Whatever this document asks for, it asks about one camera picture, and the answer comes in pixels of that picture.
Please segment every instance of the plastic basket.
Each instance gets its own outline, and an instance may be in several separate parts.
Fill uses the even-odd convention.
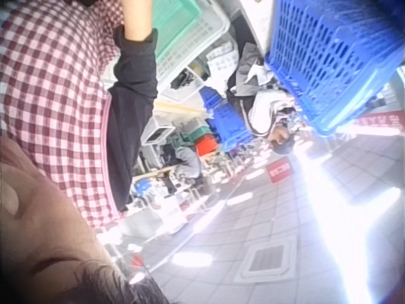
[[[218,92],[210,87],[203,87],[200,90],[200,95],[207,110],[215,108],[223,101]]]
[[[238,144],[249,142],[252,139],[251,132],[235,108],[215,90],[204,87],[200,90],[200,94],[205,107],[214,113],[211,123],[215,125],[225,151],[230,151]]]
[[[200,117],[194,117],[193,119],[189,120],[184,126],[183,130],[187,134],[193,133],[195,130],[201,127],[208,127],[208,124]]]
[[[183,132],[174,132],[168,138],[167,142],[173,146],[173,148],[177,149],[179,147],[184,147],[192,144],[193,142],[190,140],[188,135],[184,134]]]
[[[212,132],[208,126],[203,126],[195,130],[193,133],[189,134],[189,138],[192,142],[196,142],[200,137],[206,134],[212,134]]]
[[[200,9],[199,16],[190,24],[187,32],[182,33],[176,43],[171,45],[157,60],[159,92],[170,87],[172,80],[191,61],[229,30],[230,21],[218,4],[210,0],[195,0],[195,2]],[[159,33],[159,40],[162,39],[161,36],[162,33]],[[114,66],[117,61],[118,57],[111,61],[101,77],[106,89],[116,82]],[[164,93],[164,97],[167,97],[169,101],[170,99],[178,101],[179,96],[173,96],[171,93]]]
[[[393,18],[393,22],[397,25],[398,29],[404,31],[404,1],[378,0],[378,3],[383,8],[383,10]]]
[[[218,143],[212,134],[206,134],[198,139],[195,143],[199,156],[204,156],[218,148]]]
[[[400,31],[369,1],[279,0],[266,62],[328,136],[388,82],[402,44]]]
[[[187,33],[199,15],[195,0],[154,0],[153,27],[159,31],[157,59]]]

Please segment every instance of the black sleeve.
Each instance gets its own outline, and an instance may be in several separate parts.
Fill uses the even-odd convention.
[[[114,67],[117,78],[109,89],[112,102],[108,117],[107,158],[109,183],[119,211],[125,211],[132,182],[132,168],[138,157],[140,136],[152,117],[158,91],[154,51],[158,33],[144,42],[126,40],[124,28],[114,33],[121,56]]]

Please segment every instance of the dark hair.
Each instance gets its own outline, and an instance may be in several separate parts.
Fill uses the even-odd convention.
[[[113,266],[91,261],[78,267],[75,277],[77,286],[61,294],[55,304],[169,304],[150,275],[130,284]]]
[[[290,154],[294,149],[294,145],[296,144],[296,140],[294,139],[295,135],[291,134],[289,138],[285,140],[282,144],[279,144],[276,141],[271,141],[273,145],[273,151],[280,155]]]

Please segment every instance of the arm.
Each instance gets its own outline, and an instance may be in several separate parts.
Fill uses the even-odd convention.
[[[115,30],[121,56],[114,67],[117,82],[112,96],[107,131],[108,170],[119,210],[125,209],[140,147],[140,137],[152,117],[156,99],[157,31],[152,30],[152,0],[123,0],[124,27]]]

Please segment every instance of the merchandise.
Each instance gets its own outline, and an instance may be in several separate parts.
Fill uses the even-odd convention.
[[[189,86],[194,80],[194,75],[188,71],[188,69],[182,70],[182,72],[171,82],[170,87],[173,90],[178,90],[181,87]]]
[[[208,53],[207,59],[211,77],[204,84],[216,89],[221,96],[225,97],[228,90],[228,79],[238,66],[239,52],[228,41]]]

